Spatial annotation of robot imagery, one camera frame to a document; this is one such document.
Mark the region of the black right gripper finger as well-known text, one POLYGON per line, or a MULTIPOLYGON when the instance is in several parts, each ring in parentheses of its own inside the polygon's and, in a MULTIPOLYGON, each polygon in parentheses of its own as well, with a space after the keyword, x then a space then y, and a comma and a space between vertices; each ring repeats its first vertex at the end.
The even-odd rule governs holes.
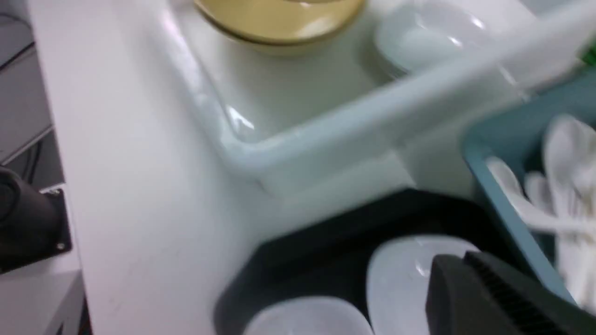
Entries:
POLYGON ((596 319, 490 253, 437 255, 426 316, 431 335, 593 335, 596 319))

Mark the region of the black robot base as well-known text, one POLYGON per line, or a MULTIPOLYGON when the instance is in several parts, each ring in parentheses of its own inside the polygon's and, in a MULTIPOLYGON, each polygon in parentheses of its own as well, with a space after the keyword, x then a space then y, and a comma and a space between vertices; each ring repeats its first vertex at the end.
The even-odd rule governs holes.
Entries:
POLYGON ((68 204, 61 184, 35 189, 2 166, 0 205, 2 275, 72 250, 68 204))

